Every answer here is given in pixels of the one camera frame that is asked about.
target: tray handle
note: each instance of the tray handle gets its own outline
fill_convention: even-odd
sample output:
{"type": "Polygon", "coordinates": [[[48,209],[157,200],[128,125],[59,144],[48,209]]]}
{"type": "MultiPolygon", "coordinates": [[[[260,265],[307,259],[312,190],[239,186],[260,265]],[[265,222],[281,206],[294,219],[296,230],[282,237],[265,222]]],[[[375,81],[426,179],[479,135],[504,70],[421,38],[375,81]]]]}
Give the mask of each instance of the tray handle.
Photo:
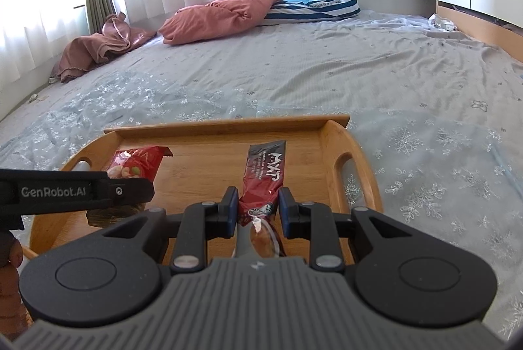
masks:
{"type": "Polygon", "coordinates": [[[376,177],[356,139],[343,126],[331,120],[320,129],[320,139],[327,173],[330,207],[333,212],[349,212],[350,207],[342,181],[342,168],[352,158],[356,165],[365,205],[383,213],[376,177]]]}
{"type": "MultiPolygon", "coordinates": [[[[114,151],[118,149],[121,141],[121,136],[115,131],[100,136],[74,155],[62,167],[62,170],[70,171],[80,161],[86,161],[91,166],[91,170],[101,171],[114,151]]],[[[70,215],[71,213],[57,213],[35,216],[31,228],[29,248],[36,254],[50,250],[70,215]]]]}

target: bed sheet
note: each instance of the bed sheet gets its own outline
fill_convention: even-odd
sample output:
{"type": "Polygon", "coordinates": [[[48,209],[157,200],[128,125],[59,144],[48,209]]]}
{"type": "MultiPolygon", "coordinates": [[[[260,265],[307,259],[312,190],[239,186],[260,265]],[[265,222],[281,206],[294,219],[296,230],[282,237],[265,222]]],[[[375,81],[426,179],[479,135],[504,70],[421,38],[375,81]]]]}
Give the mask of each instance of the bed sheet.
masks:
{"type": "Polygon", "coordinates": [[[425,18],[370,11],[185,46],[158,38],[2,121],[0,167],[59,168],[109,125],[349,112],[385,212],[493,265],[486,323],[507,338],[523,323],[522,69],[425,18]]]}

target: snack wrapper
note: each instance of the snack wrapper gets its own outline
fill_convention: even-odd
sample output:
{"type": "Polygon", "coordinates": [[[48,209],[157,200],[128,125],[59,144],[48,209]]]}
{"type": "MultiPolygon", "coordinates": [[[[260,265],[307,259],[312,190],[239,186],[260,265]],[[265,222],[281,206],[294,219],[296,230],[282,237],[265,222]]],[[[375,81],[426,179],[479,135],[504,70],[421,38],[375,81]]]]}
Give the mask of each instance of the snack wrapper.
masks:
{"type": "MultiPolygon", "coordinates": [[[[172,157],[166,146],[147,146],[136,149],[117,150],[107,168],[110,179],[145,177],[154,181],[163,157],[172,157]]],[[[90,226],[107,227],[145,209],[145,204],[115,206],[103,210],[87,211],[90,226]]]]}
{"type": "Polygon", "coordinates": [[[273,226],[278,190],[283,185],[285,141],[249,148],[243,176],[243,195],[237,215],[234,257],[270,258],[285,255],[273,226]]]}

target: crumpled pink fabric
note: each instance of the crumpled pink fabric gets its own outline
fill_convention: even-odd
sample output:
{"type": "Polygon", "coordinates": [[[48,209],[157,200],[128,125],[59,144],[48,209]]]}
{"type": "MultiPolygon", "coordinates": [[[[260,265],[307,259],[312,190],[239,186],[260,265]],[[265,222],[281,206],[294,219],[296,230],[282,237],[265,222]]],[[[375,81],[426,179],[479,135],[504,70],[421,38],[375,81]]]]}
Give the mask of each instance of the crumpled pink fabric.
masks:
{"type": "Polygon", "coordinates": [[[180,9],[158,32],[171,45],[241,33],[259,25],[276,0],[215,0],[180,9]]]}
{"type": "Polygon", "coordinates": [[[102,33],[77,37],[65,47],[51,76],[69,81],[108,63],[117,56],[142,46],[156,35],[156,31],[130,27],[125,14],[109,15],[102,33]]]}

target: blue and white striped pillow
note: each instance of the blue and white striped pillow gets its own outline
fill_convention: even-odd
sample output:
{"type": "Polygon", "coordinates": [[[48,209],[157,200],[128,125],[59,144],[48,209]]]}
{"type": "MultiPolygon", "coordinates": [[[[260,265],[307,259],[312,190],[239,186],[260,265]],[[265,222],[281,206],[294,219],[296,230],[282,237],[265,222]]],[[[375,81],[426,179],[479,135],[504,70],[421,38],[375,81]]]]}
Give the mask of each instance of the blue and white striped pillow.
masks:
{"type": "Polygon", "coordinates": [[[339,21],[360,12],[357,0],[277,0],[262,25],[339,21]]]}

